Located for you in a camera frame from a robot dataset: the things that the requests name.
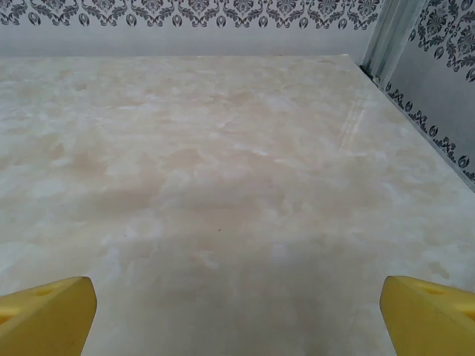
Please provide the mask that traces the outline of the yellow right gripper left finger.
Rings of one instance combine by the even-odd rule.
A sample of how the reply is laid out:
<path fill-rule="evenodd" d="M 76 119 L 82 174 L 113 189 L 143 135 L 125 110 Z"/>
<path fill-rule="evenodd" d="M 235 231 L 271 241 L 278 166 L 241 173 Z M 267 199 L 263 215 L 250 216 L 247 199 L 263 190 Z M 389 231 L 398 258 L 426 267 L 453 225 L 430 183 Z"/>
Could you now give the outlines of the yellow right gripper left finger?
<path fill-rule="evenodd" d="M 80 355 L 97 308 L 88 277 L 70 277 L 1 296 L 1 354 Z"/>

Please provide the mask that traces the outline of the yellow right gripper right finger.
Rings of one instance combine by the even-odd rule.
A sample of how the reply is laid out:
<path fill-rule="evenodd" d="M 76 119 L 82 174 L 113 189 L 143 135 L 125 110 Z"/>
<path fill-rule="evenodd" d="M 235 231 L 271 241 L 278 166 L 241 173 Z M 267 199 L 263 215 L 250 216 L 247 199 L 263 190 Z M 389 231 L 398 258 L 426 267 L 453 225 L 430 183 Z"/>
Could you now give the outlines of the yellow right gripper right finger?
<path fill-rule="evenodd" d="M 474 293 L 389 276 L 381 314 L 397 355 L 474 355 Z"/>

